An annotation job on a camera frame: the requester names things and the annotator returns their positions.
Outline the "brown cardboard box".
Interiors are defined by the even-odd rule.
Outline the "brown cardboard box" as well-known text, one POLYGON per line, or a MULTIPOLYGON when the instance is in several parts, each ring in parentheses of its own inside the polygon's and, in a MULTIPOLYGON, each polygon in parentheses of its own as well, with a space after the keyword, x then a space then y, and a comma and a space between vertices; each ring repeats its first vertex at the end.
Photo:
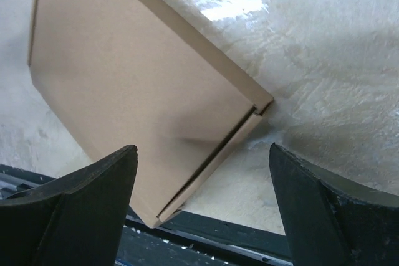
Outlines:
POLYGON ((273 97, 163 0, 34 0, 35 88, 94 161, 138 149, 130 207, 175 216, 273 97))

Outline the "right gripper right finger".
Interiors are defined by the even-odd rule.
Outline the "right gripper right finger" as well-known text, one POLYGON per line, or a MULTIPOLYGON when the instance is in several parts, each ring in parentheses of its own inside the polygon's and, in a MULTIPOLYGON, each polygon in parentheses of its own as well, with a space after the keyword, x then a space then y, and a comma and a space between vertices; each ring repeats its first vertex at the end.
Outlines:
POLYGON ((269 169, 294 265, 398 265, 398 196, 272 144, 269 169))

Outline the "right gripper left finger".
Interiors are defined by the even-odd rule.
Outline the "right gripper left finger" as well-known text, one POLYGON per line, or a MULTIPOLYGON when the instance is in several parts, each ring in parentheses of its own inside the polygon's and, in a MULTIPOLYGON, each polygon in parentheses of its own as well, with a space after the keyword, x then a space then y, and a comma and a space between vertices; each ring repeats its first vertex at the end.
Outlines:
POLYGON ((113 265, 137 166, 126 145, 1 200, 1 265, 113 265))

